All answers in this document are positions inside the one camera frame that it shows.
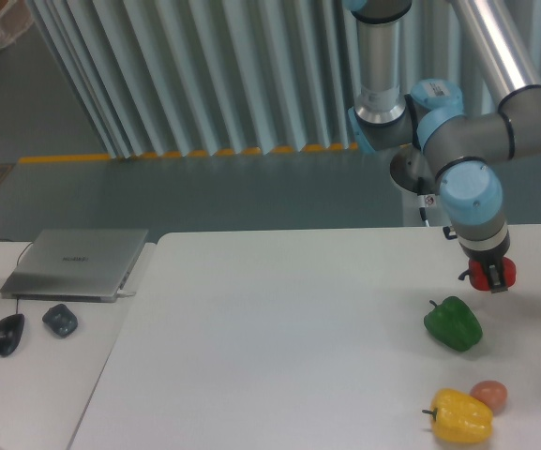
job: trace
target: silver laptop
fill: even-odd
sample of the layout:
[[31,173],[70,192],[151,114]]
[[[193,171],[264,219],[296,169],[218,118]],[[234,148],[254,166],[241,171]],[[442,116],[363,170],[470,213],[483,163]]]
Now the silver laptop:
[[113,302],[147,230],[43,230],[1,288],[4,297]]

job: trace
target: desk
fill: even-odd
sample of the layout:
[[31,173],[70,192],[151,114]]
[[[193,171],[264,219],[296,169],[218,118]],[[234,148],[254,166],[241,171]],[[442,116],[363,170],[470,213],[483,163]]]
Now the desk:
[[[496,295],[440,229],[166,235],[72,448],[438,449],[420,410],[487,379],[509,403],[472,449],[541,448],[541,226],[510,233]],[[464,354],[422,321],[452,294],[484,329]]]
[[[0,288],[26,243],[0,243]],[[126,290],[139,287],[155,245],[147,244]],[[41,318],[59,302],[21,300],[26,322],[16,352],[0,357],[0,450],[62,450],[69,446],[131,302],[69,303],[78,329],[61,339]],[[0,296],[0,320],[16,301]]]

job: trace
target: computer mouse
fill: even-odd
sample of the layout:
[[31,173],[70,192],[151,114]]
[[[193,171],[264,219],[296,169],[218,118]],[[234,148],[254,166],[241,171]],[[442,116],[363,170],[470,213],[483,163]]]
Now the computer mouse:
[[10,356],[23,336],[24,315],[13,314],[0,321],[0,356]]
[[61,338],[70,336],[79,325],[76,316],[63,303],[50,307],[43,316],[43,321]]

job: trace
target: gray mouse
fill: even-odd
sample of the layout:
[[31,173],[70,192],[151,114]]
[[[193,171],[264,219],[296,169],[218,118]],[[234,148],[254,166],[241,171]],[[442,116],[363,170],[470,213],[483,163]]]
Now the gray mouse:
[[0,321],[0,356],[10,356],[23,336],[24,315],[12,314]]

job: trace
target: cable connector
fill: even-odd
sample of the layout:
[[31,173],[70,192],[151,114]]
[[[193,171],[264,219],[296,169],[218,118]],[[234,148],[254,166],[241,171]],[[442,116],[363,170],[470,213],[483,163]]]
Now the cable connector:
[[134,297],[137,293],[132,291],[125,291],[124,289],[119,289],[116,296],[118,298],[127,298],[127,297]]

